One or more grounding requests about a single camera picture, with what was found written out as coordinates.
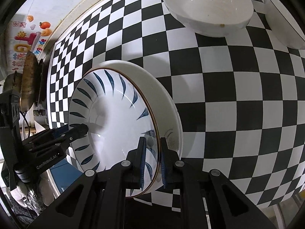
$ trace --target white bowl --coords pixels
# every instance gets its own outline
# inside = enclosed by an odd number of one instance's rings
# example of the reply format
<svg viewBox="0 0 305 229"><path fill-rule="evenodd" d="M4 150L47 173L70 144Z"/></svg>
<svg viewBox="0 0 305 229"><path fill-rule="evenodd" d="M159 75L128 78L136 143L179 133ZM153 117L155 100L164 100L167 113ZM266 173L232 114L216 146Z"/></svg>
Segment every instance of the white bowl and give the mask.
<svg viewBox="0 0 305 229"><path fill-rule="evenodd" d="M164 0L185 27L210 37L224 37L246 27L253 15L251 0Z"/></svg>
<svg viewBox="0 0 305 229"><path fill-rule="evenodd" d="M150 105L129 77L111 68L87 73L72 94L68 114L69 129L82 123L88 125L88 134L71 145L83 171L110 169L145 136L142 189L128 190L126 196L152 186L161 162L160 136Z"/></svg>
<svg viewBox="0 0 305 229"><path fill-rule="evenodd" d="M127 75L144 94L156 120L159 136L165 137L168 148L182 155L183 132L178 110L162 84L145 69L133 63L122 60L109 60L95 64L88 71L98 68L112 68ZM158 172L156 181L146 191L149 193L162 186L161 170Z"/></svg>
<svg viewBox="0 0 305 229"><path fill-rule="evenodd" d="M279 41L294 49L305 49L305 35L280 0L264 0L266 20Z"/></svg>

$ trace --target white wall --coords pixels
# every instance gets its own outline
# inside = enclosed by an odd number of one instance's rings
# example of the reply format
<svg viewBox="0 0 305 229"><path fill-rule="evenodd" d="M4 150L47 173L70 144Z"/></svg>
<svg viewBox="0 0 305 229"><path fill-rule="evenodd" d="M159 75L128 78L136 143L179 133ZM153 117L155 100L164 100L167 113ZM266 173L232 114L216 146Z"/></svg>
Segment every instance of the white wall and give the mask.
<svg viewBox="0 0 305 229"><path fill-rule="evenodd" d="M29 45L27 41L15 39L15 36L17 36L20 31L24 31L26 33L26 37L28 37L31 33L43 33L43 29L40 28L39 23L49 22L51 24L49 29L53 32L60 22L67 16L67 14L71 12L73 8L81 1L82 0L27 0L12 18L6 31L5 43L8 72L13 72L15 69L18 72L23 71L25 54L16 51L15 46L17 44L22 44L25 46L28 45L29 47L33 47L33 50L37 50L37 48L43 49L50 37L49 35L45 37L41 36L39 38L39 40L45 40L43 45L39 44L39 42L37 42L35 45L34 43ZM32 22L28 21L28 15L32 15L34 17ZM26 25L24 24L25 27L16 27L17 24L14 22L22 22L26 23ZM18 51L23 51L26 48L21 46L17 49Z"/></svg>

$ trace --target checkerboard tablecloth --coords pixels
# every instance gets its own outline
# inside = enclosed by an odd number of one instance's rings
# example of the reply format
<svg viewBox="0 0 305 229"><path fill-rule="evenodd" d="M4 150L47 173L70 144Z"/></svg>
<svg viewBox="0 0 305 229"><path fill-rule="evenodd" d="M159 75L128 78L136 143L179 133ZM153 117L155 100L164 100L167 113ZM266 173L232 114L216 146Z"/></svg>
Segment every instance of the checkerboard tablecloth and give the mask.
<svg viewBox="0 0 305 229"><path fill-rule="evenodd" d="M222 171L259 207L304 189L305 51L272 33L262 0L243 30L225 38L193 33L163 0L105 0L56 44L49 71L51 127L68 122L82 76L105 60L133 62L172 96L184 132L183 157ZM68 161L81 167L72 148ZM179 210L177 191L140 197Z"/></svg>

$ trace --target screw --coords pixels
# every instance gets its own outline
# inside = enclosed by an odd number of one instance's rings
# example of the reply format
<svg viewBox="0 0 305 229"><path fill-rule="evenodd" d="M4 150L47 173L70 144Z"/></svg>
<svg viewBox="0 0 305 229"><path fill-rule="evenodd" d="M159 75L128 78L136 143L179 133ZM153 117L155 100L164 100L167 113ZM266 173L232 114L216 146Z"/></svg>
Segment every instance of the screw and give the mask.
<svg viewBox="0 0 305 229"><path fill-rule="evenodd" d="M124 161L121 162L121 165L124 166L124 167L127 167L127 166L130 165L130 161L124 160Z"/></svg>
<svg viewBox="0 0 305 229"><path fill-rule="evenodd" d="M183 161L176 161L175 165L178 166L178 167L182 167L184 165L184 162Z"/></svg>
<svg viewBox="0 0 305 229"><path fill-rule="evenodd" d="M211 170L211 174L215 177L218 177L220 175L220 171L217 169L213 169L213 170Z"/></svg>
<svg viewBox="0 0 305 229"><path fill-rule="evenodd" d="M85 174L86 174L86 176L91 177L91 176L94 175L94 170L89 169L89 170L87 170L87 171L85 172Z"/></svg>

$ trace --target white plate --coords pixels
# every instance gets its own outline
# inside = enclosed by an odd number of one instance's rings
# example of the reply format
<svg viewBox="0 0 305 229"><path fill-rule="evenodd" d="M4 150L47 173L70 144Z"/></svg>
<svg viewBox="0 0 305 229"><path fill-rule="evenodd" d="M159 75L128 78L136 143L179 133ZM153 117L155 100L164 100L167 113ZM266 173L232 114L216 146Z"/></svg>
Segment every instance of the white plate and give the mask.
<svg viewBox="0 0 305 229"><path fill-rule="evenodd" d="M146 192L157 178L160 141L152 110L140 89L115 70L86 74L72 94L68 115L70 129L81 123L88 125L88 134L71 145L84 171L110 169L137 148L141 136L146 137L142 189L128 190L126 196Z"/></svg>
<svg viewBox="0 0 305 229"><path fill-rule="evenodd" d="M183 132L179 113L174 101L162 84L142 67L122 60L109 60L93 64L92 71L97 68L112 68L126 74L142 91L147 99L157 122L160 137L165 137L168 148L175 150L179 158L182 155ZM157 180L146 193L162 186L161 171Z"/></svg>

